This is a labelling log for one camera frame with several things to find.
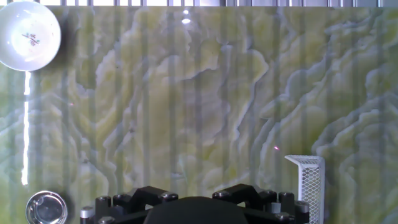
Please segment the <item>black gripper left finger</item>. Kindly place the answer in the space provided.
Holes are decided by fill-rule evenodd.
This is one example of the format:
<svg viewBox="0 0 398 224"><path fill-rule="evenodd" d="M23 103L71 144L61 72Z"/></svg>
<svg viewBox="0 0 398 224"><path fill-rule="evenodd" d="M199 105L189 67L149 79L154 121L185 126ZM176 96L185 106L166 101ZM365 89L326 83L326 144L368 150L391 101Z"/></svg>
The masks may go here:
<svg viewBox="0 0 398 224"><path fill-rule="evenodd" d="M134 188L128 193L95 198L93 206L80 210L80 224L117 223L128 215L138 215L152 207L178 200L178 194L156 187Z"/></svg>

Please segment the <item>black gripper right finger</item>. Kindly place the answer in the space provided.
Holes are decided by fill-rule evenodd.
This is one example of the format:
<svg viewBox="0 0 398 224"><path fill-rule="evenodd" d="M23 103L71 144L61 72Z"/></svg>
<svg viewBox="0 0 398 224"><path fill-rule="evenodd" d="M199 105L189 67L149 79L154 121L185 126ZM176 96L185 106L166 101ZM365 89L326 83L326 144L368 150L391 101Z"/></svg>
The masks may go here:
<svg viewBox="0 0 398 224"><path fill-rule="evenodd" d="M310 222L309 204L296 200L292 192L257 190L255 186L237 184L212 194L215 200L238 205L243 223L305 224Z"/></svg>

